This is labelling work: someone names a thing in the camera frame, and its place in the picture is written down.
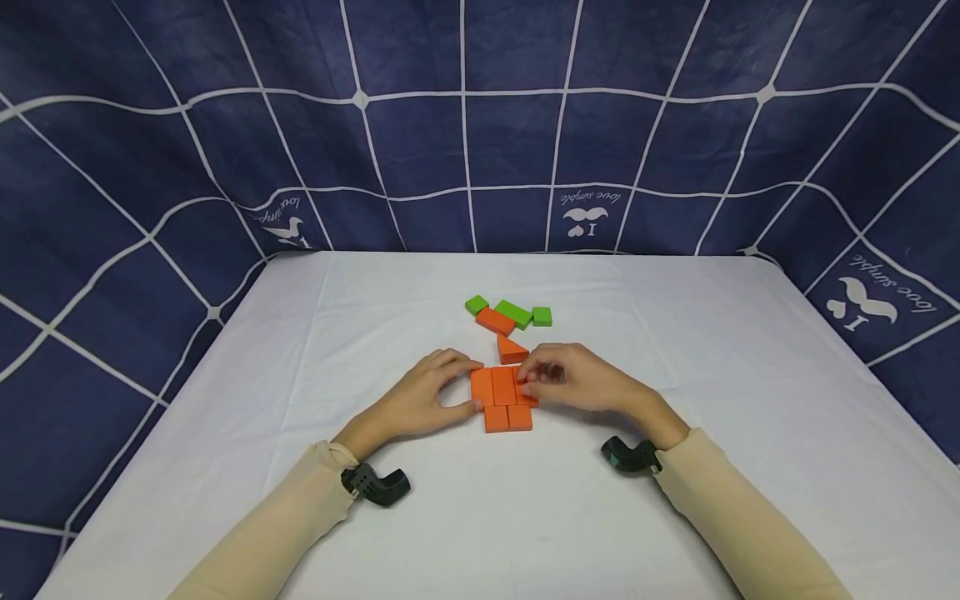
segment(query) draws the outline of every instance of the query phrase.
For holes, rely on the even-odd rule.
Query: bird logo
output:
[[[867,288],[863,282],[854,277],[840,277],[847,286],[847,300],[860,307],[860,312],[874,317],[886,317],[890,323],[897,321],[897,307],[884,300],[873,300],[867,297]],[[833,315],[834,319],[843,319],[847,316],[847,303],[841,300],[827,300],[827,310]],[[844,329],[854,331],[860,324],[868,323],[863,315],[857,315],[856,320],[844,325]]]
[[[576,221],[577,223],[580,223],[581,221],[592,222],[592,221],[596,221],[600,217],[609,217],[609,216],[610,216],[610,213],[607,212],[607,209],[604,208],[603,206],[595,206],[590,210],[583,210],[582,208],[570,208],[566,213],[564,213],[565,219],[569,218],[569,219],[572,219],[573,221]],[[571,229],[566,233],[566,236],[580,237],[584,233],[587,233],[587,237],[590,237],[594,234],[593,230],[596,228],[596,226],[597,226],[596,223],[587,223],[587,227],[589,227],[589,233],[587,233],[587,231],[584,228],[580,227],[579,225],[575,225],[573,226],[573,229]]]
[[[290,217],[290,221],[287,222],[287,228],[264,228],[273,235],[277,237],[277,241],[281,244],[290,244],[291,246],[300,247],[300,244],[297,241],[302,242],[304,248],[310,248],[310,245],[307,244],[306,239],[300,235],[300,225],[303,223],[297,217]]]

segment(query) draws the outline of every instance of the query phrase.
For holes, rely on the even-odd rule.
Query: wooden block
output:
[[[540,401],[534,398],[533,396],[526,396],[523,393],[523,384],[525,381],[516,381],[516,376],[520,373],[520,365],[514,365],[514,382],[516,384],[515,393],[516,393],[516,403],[517,404],[527,404],[531,408],[537,408],[540,406]]]
[[[511,431],[530,431],[534,428],[534,417],[526,404],[514,404],[507,407],[507,420]]]
[[[499,333],[502,336],[509,336],[514,332],[514,327],[516,326],[513,319],[504,317],[489,307],[477,313],[477,324],[486,327],[493,333]]]
[[[493,406],[493,379],[490,369],[477,369],[470,374],[470,398],[483,402],[484,408]]]
[[[496,336],[496,349],[500,353],[501,365],[522,363],[530,355],[530,350],[502,335]]]
[[[483,409],[483,421],[487,433],[510,431],[510,417],[506,406],[488,406]]]
[[[553,325],[553,314],[549,306],[534,306],[534,327],[549,327]]]
[[[506,300],[501,300],[498,302],[494,310],[501,315],[505,315],[510,319],[513,319],[517,328],[519,328],[521,331],[526,329],[527,325],[530,324],[530,321],[534,318],[529,311],[520,308],[516,304],[507,302]]]
[[[490,371],[493,380],[493,404],[496,406],[516,404],[514,370],[510,367],[493,367]]]
[[[484,308],[487,308],[488,306],[490,306],[490,303],[484,300],[483,296],[480,296],[479,294],[477,294],[470,300],[467,300],[464,303],[464,306],[467,308],[468,311],[470,311],[471,315],[476,317],[477,313],[483,310]]]

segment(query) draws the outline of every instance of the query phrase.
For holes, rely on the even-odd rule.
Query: green wooden block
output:
[[[498,302],[494,310],[509,319],[513,319],[516,323],[516,328],[520,330],[526,329],[527,325],[529,325],[534,318],[530,312],[506,300]]]
[[[534,327],[549,327],[553,325],[553,315],[549,306],[534,306]]]
[[[467,302],[464,303],[464,306],[468,311],[470,311],[471,315],[476,317],[481,310],[490,306],[490,303],[484,300],[483,296],[477,294],[470,300],[467,300]]]

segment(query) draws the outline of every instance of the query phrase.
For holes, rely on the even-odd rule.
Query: left hand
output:
[[[468,400],[456,406],[440,403],[440,389],[465,372],[483,368],[452,348],[434,350],[408,371],[374,405],[354,417],[333,442],[342,444],[360,462],[398,436],[430,433],[469,419],[483,405]]]

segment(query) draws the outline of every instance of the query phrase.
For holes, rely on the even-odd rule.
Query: orange rectangular block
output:
[[[496,312],[492,308],[484,308],[477,313],[477,324],[482,325],[500,335],[510,335],[516,327],[516,322],[510,317],[506,317]]]
[[[493,404],[496,406],[516,404],[514,370],[510,367],[493,367],[490,372],[493,380]]]
[[[500,354],[501,365],[522,363],[530,355],[530,350],[505,336],[496,336],[496,349]]]
[[[470,374],[470,399],[483,402],[484,408],[493,406],[493,379],[490,369],[477,369]]]
[[[511,431],[530,431],[534,428],[534,417],[526,404],[514,404],[507,407],[507,420]]]
[[[526,396],[523,393],[524,381],[516,381],[516,376],[520,373],[520,365],[514,365],[514,382],[516,384],[515,394],[517,404],[529,404],[532,408],[540,406],[540,401],[533,396]]]
[[[510,431],[510,417],[506,406],[488,406],[483,409],[483,420],[487,433]]]

